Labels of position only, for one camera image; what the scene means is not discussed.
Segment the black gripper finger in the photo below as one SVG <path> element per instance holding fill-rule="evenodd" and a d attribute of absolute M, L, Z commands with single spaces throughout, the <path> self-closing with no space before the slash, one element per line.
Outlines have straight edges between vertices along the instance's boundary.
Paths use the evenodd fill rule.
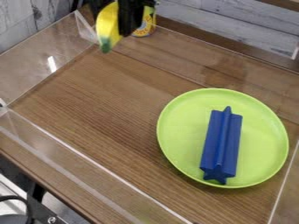
<path fill-rule="evenodd" d="M 115 0 L 88 0 L 88 6 L 93 17 L 97 16 L 101 9 L 108 6 Z"/>
<path fill-rule="evenodd" d="M 117 26 L 123 37 L 140 27 L 145 6 L 155 7 L 156 0 L 117 0 Z"/>

